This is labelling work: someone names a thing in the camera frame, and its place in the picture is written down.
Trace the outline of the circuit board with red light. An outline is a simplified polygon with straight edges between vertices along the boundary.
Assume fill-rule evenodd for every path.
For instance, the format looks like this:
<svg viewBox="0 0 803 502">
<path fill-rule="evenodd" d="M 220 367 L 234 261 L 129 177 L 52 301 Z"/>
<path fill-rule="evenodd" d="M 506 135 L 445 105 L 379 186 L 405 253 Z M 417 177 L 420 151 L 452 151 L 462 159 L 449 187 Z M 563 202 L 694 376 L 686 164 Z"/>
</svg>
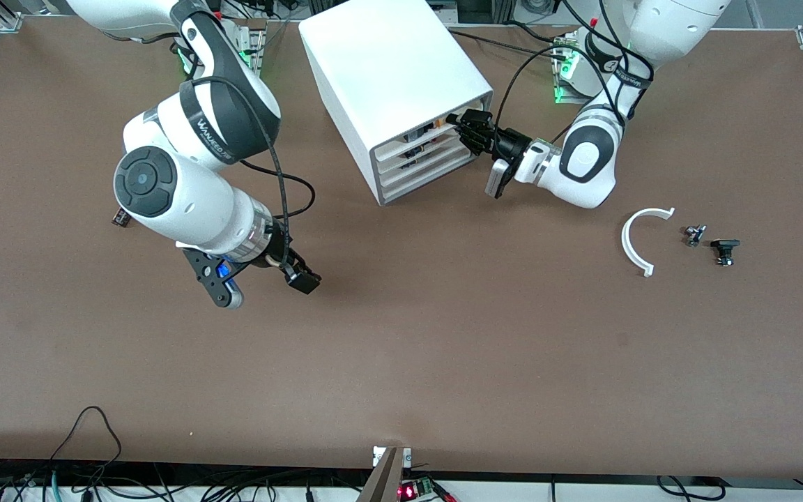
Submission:
<svg viewBox="0 0 803 502">
<path fill-rule="evenodd" d="M 435 480 L 423 477 L 403 482 L 397 490 L 397 502 L 458 502 Z"/>
</svg>

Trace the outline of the white curved plastic clip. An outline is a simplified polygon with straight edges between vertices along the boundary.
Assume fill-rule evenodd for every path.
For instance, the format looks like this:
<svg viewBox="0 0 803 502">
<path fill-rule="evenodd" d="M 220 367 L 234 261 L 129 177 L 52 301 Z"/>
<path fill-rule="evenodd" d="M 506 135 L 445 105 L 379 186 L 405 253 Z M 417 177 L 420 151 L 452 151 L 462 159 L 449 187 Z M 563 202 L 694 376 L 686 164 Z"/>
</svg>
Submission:
<svg viewBox="0 0 803 502">
<path fill-rule="evenodd" d="M 636 266 L 638 269 L 643 271 L 643 277 L 651 277 L 654 274 L 655 266 L 651 264 L 649 261 L 646 261 L 641 257 L 633 244 L 631 238 L 631 229 L 634 225 L 635 220 L 638 220 L 643 217 L 653 217 L 659 218 L 661 220 L 669 220 L 673 214 L 675 214 L 675 207 L 670 207 L 669 209 L 662 209 L 662 208 L 644 208 L 638 210 L 637 212 L 633 213 L 627 220 L 625 220 L 624 225 L 622 226 L 620 232 L 620 242 L 622 251 L 625 252 L 625 256 L 631 263 Z"/>
</svg>

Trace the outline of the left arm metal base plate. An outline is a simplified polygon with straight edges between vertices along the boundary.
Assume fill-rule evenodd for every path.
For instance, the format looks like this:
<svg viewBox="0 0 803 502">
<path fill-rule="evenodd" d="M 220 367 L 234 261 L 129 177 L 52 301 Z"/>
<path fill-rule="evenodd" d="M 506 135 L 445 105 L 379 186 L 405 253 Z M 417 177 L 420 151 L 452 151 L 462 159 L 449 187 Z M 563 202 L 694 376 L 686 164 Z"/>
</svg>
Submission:
<svg viewBox="0 0 803 502">
<path fill-rule="evenodd" d="M 580 60 L 573 47 L 578 48 L 577 32 L 565 33 L 553 39 L 551 49 L 554 100 L 556 104 L 582 105 L 587 101 L 585 95 L 572 85 L 574 68 Z"/>
</svg>

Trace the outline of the small black clamp part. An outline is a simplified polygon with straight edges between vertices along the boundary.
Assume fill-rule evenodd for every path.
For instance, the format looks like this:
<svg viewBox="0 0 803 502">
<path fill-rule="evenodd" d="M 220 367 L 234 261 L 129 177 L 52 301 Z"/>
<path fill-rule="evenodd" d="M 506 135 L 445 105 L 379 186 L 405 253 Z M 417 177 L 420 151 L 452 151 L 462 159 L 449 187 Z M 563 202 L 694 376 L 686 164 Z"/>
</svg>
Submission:
<svg viewBox="0 0 803 502">
<path fill-rule="evenodd" d="M 717 263 L 723 267 L 734 264 L 733 249 L 739 245 L 739 239 L 716 239 L 710 243 L 710 247 L 716 252 Z"/>
</svg>

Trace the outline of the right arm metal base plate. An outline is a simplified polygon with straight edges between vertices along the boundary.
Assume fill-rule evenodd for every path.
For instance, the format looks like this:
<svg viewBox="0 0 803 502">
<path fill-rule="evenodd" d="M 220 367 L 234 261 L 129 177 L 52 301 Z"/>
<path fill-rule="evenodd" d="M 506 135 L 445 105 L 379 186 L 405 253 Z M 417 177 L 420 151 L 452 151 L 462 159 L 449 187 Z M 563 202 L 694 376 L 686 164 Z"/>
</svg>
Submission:
<svg viewBox="0 0 803 502">
<path fill-rule="evenodd" d="M 234 33 L 236 51 L 257 76 L 261 76 L 266 42 L 266 28 L 251 29 L 249 26 L 237 25 Z"/>
</svg>

